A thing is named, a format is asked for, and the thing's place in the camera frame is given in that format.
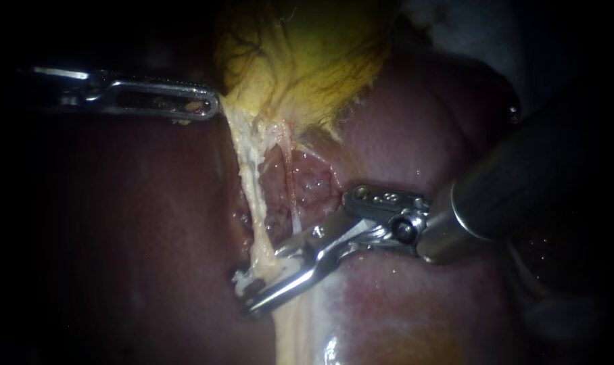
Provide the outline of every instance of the moist tissue surface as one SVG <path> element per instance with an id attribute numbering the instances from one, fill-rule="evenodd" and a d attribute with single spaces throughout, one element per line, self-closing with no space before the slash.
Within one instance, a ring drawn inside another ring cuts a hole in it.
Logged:
<path id="1" fill-rule="evenodd" d="M 258 167 L 278 145 L 291 166 L 291 150 L 311 128 L 337 140 L 335 115 L 353 102 L 389 55 L 394 8 L 382 1 L 246 1 L 217 21 L 215 63 L 226 93 L 221 97 L 250 207 L 254 244 L 251 270 L 237 291 L 255 278 L 270 282 L 282 267 L 273 255 L 264 218 L 266 203 Z M 292 212 L 293 231 L 301 230 Z M 311 364 L 300 336 L 315 298 L 295 299 L 274 313 L 278 364 Z"/>

